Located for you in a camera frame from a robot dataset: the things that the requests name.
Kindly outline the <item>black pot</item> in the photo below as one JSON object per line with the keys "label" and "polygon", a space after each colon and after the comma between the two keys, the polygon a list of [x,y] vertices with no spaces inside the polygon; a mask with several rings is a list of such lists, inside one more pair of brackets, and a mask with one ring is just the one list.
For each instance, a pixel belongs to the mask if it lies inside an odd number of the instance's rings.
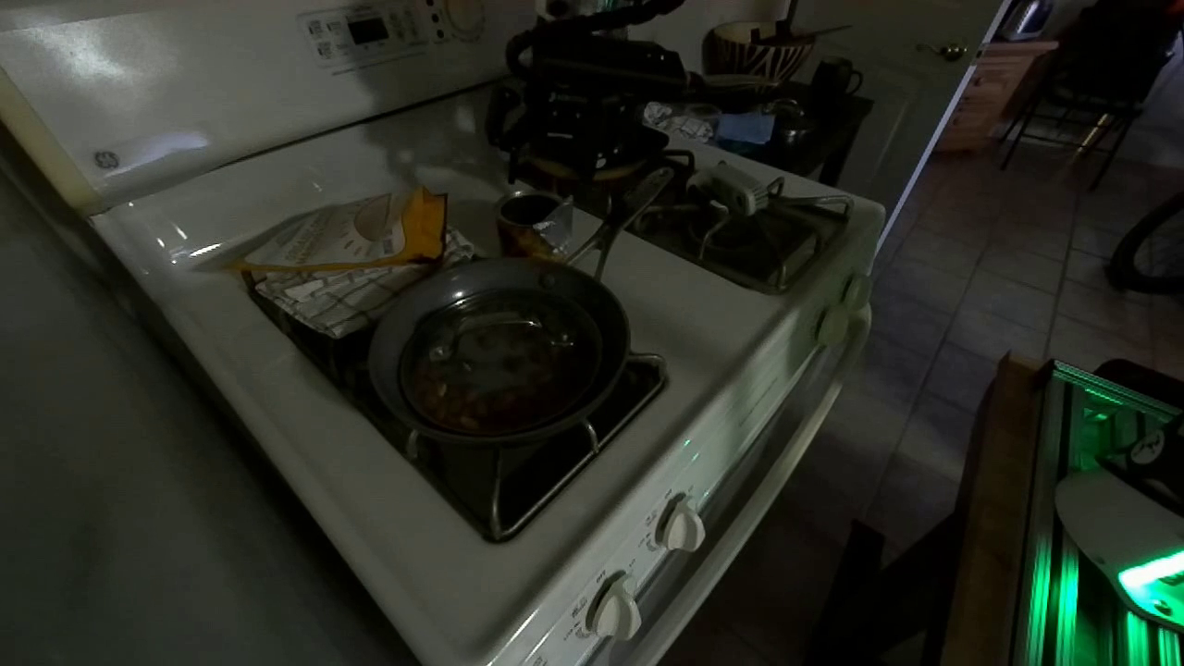
{"label": "black pot", "polygon": [[591,135],[551,134],[528,141],[507,164],[508,181],[600,184],[630,177],[670,145],[670,136],[648,126],[635,127],[605,143]]}

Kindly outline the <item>crumpled white cloth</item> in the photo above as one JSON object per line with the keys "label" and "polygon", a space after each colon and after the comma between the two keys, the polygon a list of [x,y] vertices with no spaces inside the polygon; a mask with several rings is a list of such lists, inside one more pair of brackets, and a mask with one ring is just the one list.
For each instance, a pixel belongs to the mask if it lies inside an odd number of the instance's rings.
{"label": "crumpled white cloth", "polygon": [[699,143],[712,143],[716,135],[720,111],[708,103],[646,103],[642,119],[656,130]]}

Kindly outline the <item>blue cloth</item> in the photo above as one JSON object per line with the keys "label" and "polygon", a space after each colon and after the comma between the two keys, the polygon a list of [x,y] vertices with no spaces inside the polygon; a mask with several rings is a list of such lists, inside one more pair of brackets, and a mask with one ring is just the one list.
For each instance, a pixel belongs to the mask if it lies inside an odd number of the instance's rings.
{"label": "blue cloth", "polygon": [[776,132],[776,116],[759,111],[719,114],[716,143],[736,142],[765,146]]}

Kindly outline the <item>striped bowl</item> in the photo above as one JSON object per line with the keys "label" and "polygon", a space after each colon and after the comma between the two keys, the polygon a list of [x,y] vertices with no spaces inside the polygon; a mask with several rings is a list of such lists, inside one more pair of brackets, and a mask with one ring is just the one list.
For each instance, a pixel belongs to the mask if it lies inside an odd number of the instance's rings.
{"label": "striped bowl", "polygon": [[803,68],[816,41],[815,37],[794,34],[779,23],[722,24],[708,33],[706,72],[781,84]]}

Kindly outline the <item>stove burner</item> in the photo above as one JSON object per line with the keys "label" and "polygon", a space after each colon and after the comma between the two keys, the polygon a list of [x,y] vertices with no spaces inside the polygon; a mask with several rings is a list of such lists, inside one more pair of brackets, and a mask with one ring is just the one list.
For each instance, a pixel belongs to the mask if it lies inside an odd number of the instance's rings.
{"label": "stove burner", "polygon": [[[718,164],[673,165],[673,184],[630,225],[630,232],[748,290],[789,292],[794,278],[845,231],[855,206],[847,218],[824,209],[773,209],[753,216],[731,214],[699,192],[686,190],[689,177]],[[729,165],[741,169],[736,164]],[[757,177],[764,184],[777,178]],[[784,178],[785,196],[842,194],[794,190],[791,179]]]}
{"label": "stove burner", "polygon": [[358,380],[355,404],[390,446],[485,542],[502,543],[522,530],[667,388],[667,363],[633,354],[605,401],[579,425],[529,444],[452,447],[417,435]]}

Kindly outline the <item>dark side table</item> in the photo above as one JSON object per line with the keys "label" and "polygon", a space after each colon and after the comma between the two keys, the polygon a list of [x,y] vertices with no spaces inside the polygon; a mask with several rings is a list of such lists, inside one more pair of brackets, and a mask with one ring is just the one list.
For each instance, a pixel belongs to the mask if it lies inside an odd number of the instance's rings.
{"label": "dark side table", "polygon": [[836,186],[874,101],[861,96],[862,75],[843,87],[819,87],[786,81],[778,87],[732,85],[690,92],[689,102],[708,103],[723,113],[761,111],[776,117],[772,136],[762,145],[718,140],[731,153],[796,177],[812,177]]}

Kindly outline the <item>dark mug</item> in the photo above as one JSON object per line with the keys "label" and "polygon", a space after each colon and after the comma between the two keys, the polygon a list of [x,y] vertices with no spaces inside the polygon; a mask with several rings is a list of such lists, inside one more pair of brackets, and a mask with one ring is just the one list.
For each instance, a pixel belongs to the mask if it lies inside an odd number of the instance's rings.
{"label": "dark mug", "polygon": [[821,100],[841,100],[858,92],[864,75],[854,63],[841,56],[829,56],[822,59],[810,82],[810,88]]}

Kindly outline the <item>yellow and white food bag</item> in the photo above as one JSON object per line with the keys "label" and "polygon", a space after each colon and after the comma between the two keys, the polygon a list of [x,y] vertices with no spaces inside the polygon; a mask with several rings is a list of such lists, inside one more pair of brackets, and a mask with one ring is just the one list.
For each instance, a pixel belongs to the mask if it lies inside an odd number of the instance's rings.
{"label": "yellow and white food bag", "polygon": [[296,216],[231,268],[240,271],[347,271],[433,263],[448,248],[448,196],[426,187]]}

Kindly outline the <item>glass pan lid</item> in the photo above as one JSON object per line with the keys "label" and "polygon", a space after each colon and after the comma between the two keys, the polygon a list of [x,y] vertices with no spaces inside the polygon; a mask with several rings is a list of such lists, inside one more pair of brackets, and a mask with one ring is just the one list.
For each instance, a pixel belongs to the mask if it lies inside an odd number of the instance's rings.
{"label": "glass pan lid", "polygon": [[399,388],[412,414],[465,436],[548,425],[587,393],[604,338],[579,305],[490,292],[432,313],[403,350]]}

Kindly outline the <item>grey frying pan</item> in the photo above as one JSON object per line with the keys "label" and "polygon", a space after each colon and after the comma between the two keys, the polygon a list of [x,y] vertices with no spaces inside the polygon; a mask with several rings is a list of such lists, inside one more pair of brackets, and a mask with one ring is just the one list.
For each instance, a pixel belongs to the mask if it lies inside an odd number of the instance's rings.
{"label": "grey frying pan", "polygon": [[[410,287],[399,294],[381,316],[369,345],[367,366],[369,379],[390,412],[412,433],[427,438],[462,446],[495,447],[527,444],[564,433],[587,420],[616,388],[631,351],[631,328],[619,299],[604,282],[609,252],[619,235],[630,228],[663,191],[673,184],[675,169],[662,166],[651,169],[642,180],[618,198],[610,214],[588,241],[564,261],[502,257],[477,260],[448,268],[435,277]],[[507,436],[465,436],[429,425],[412,414],[401,395],[403,350],[419,322],[436,310],[448,308],[476,295],[490,292],[525,290],[564,297],[579,305],[596,321],[604,338],[604,357],[596,380],[587,393],[558,420],[548,425]]]}

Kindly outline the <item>white stove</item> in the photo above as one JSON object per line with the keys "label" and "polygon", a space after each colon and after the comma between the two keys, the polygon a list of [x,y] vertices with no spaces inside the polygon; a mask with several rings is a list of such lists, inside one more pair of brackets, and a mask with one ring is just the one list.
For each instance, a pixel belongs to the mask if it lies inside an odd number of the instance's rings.
{"label": "white stove", "polygon": [[536,15],[530,0],[0,4],[0,119],[134,274],[422,666],[525,666],[642,526],[689,438],[794,388],[824,350],[821,312],[843,305],[852,273],[870,274],[884,225],[879,203],[852,196],[845,231],[789,292],[723,278],[739,325],[734,337],[708,325],[706,360],[659,341],[642,321],[651,299],[622,295],[606,261],[631,351],[664,359],[665,389],[520,534],[485,542],[355,404],[381,319],[322,337],[253,290],[270,271],[231,263],[296,216],[418,187],[448,196],[448,228],[476,249],[465,263],[517,258],[500,252],[495,205],[520,191],[572,199],[568,257],[620,196],[675,164],[723,160],[847,194],[681,137],[622,179],[509,182],[530,141],[530,88],[629,92],[641,110],[695,88],[676,52],[539,30]]}

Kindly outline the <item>white door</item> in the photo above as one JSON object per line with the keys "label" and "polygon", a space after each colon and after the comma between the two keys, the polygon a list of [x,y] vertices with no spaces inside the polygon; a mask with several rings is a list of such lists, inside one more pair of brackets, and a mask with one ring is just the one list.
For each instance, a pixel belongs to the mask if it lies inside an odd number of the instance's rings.
{"label": "white door", "polygon": [[[841,56],[864,75],[861,96],[874,101],[838,186],[877,201],[893,223],[966,84],[977,52],[1009,0],[802,0],[794,23],[821,37],[821,59]],[[963,43],[960,62],[915,50],[916,43]]]}

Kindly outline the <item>checkered kitchen cloth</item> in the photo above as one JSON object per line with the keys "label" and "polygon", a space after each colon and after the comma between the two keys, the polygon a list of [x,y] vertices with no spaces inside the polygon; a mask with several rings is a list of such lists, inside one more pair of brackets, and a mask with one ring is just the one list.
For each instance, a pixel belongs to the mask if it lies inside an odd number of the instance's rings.
{"label": "checkered kitchen cloth", "polygon": [[377,324],[406,288],[440,269],[468,262],[475,254],[461,231],[445,228],[443,256],[433,262],[348,271],[271,271],[263,274],[253,290],[322,337],[341,339]]}

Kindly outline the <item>wooden cabinet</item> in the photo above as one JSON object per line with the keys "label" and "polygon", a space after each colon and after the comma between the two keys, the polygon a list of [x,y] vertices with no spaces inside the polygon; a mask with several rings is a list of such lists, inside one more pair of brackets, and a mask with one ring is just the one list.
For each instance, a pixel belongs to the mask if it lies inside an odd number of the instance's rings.
{"label": "wooden cabinet", "polygon": [[942,154],[984,148],[1032,63],[1058,46],[1058,41],[986,43],[931,151]]}

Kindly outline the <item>dark chair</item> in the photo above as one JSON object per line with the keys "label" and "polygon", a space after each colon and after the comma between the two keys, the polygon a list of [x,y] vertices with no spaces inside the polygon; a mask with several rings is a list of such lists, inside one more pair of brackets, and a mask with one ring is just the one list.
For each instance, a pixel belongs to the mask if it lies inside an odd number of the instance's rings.
{"label": "dark chair", "polygon": [[1130,128],[1143,117],[1177,38],[1184,38],[1184,0],[1096,0],[1086,7],[1060,37],[1004,132],[1009,147],[1000,169],[1008,169],[1019,145],[1035,136],[1036,119],[1085,126],[1088,114],[1103,126],[1094,141],[1077,142],[1075,149],[1092,154],[1103,140],[1111,141],[1090,182],[1095,191]]}

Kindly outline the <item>bicycle wheel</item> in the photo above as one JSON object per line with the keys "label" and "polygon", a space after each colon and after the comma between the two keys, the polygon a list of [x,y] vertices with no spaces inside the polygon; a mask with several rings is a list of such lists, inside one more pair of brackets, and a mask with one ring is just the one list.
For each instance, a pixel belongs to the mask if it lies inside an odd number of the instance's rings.
{"label": "bicycle wheel", "polygon": [[1184,190],[1130,228],[1117,244],[1106,275],[1117,290],[1184,295]]}

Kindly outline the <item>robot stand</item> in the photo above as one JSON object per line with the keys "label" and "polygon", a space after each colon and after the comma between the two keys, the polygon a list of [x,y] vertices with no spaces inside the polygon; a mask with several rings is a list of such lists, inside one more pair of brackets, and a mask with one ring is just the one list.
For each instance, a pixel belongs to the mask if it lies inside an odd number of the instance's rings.
{"label": "robot stand", "polygon": [[1184,379],[1006,356],[976,416],[955,508],[882,564],[855,523],[805,666],[1184,666],[1184,630],[1125,610],[1058,525],[1073,465],[1184,416]]}

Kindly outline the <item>white handled utensil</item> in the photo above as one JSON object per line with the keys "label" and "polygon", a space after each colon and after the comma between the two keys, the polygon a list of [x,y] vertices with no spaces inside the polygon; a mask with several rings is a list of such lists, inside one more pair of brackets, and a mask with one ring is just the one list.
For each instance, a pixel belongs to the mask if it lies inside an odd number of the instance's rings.
{"label": "white handled utensil", "polygon": [[745,169],[718,164],[689,177],[686,190],[699,192],[708,201],[714,201],[736,216],[753,216],[773,209],[824,209],[847,218],[855,206],[850,196],[785,196],[785,184],[784,177],[764,184]]}

